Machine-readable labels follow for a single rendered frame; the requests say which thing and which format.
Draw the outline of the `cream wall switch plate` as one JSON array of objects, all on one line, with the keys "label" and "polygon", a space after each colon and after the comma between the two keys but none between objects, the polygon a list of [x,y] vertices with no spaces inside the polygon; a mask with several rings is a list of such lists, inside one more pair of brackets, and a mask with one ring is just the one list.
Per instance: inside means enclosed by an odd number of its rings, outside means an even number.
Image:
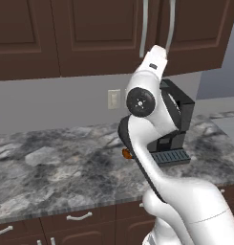
[{"label": "cream wall switch plate", "polygon": [[108,108],[118,109],[120,108],[120,90],[109,90],[108,91]]}]

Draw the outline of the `dark brown base cabinet door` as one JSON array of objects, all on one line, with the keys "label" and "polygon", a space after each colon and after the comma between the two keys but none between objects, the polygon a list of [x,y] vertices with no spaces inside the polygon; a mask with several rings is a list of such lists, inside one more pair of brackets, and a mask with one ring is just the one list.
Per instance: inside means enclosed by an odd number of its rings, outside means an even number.
[{"label": "dark brown base cabinet door", "polygon": [[41,240],[42,245],[48,245],[43,235],[32,235],[12,240],[0,241],[0,245],[37,245],[37,240]]},{"label": "dark brown base cabinet door", "polygon": [[54,237],[55,245],[115,245],[115,222],[45,233],[48,245]]},{"label": "dark brown base cabinet door", "polygon": [[142,241],[153,229],[155,218],[140,216],[116,222],[116,245],[142,245]]}]

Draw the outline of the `dark brown wall cabinet door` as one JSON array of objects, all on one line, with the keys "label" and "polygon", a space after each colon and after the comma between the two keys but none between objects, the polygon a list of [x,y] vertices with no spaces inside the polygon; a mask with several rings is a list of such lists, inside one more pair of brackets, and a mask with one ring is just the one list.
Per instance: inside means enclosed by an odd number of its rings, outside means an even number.
[{"label": "dark brown wall cabinet door", "polygon": [[0,80],[58,78],[50,0],[0,0]]},{"label": "dark brown wall cabinet door", "polygon": [[164,75],[221,68],[233,24],[234,0],[176,0]]},{"label": "dark brown wall cabinet door", "polygon": [[[142,62],[143,0],[51,0],[63,77],[131,74]],[[149,0],[145,51],[156,43],[160,0]]]}]

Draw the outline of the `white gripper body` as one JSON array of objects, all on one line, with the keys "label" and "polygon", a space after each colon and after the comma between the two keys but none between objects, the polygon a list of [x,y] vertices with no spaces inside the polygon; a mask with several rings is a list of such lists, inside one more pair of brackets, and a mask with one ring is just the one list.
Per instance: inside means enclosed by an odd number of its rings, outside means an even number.
[{"label": "white gripper body", "polygon": [[166,50],[161,46],[154,45],[147,53],[147,60],[150,63],[161,63],[167,60]]}]

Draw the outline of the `black coffee machine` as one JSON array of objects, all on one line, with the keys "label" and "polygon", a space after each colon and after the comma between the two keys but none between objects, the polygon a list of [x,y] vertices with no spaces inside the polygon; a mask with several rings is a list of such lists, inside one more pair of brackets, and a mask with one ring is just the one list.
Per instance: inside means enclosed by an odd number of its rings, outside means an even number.
[{"label": "black coffee machine", "polygon": [[181,129],[153,141],[147,148],[160,167],[188,164],[190,157],[183,149],[183,143],[191,123],[195,102],[170,79],[163,79],[160,88],[171,94],[177,103],[181,111]]}]

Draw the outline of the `dark brown drawer front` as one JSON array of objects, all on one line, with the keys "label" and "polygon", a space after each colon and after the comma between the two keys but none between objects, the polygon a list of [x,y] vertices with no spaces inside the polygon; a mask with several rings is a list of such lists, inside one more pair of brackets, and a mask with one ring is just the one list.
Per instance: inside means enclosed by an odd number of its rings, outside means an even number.
[{"label": "dark brown drawer front", "polygon": [[218,189],[225,190],[225,192],[222,193],[222,195],[229,205],[234,204],[234,185],[218,186]]},{"label": "dark brown drawer front", "polygon": [[13,226],[13,230],[5,234],[0,234],[0,241],[12,240],[16,238],[43,235],[42,226],[38,218],[0,224],[0,230]]},{"label": "dark brown drawer front", "polygon": [[[81,221],[72,221],[67,220],[66,216],[81,216],[87,212],[92,212],[93,216],[90,216]],[[99,223],[105,223],[114,221],[116,217],[116,206],[106,206],[106,207],[97,207],[94,209],[88,209],[83,211],[76,212],[65,212],[61,214],[54,214],[50,216],[41,217],[41,224],[46,233],[63,231],[72,228],[79,228],[88,225],[95,225]]]},{"label": "dark brown drawer front", "polygon": [[149,213],[139,206],[142,203],[140,200],[121,203],[116,205],[116,220],[140,217],[140,216],[149,216]]}]

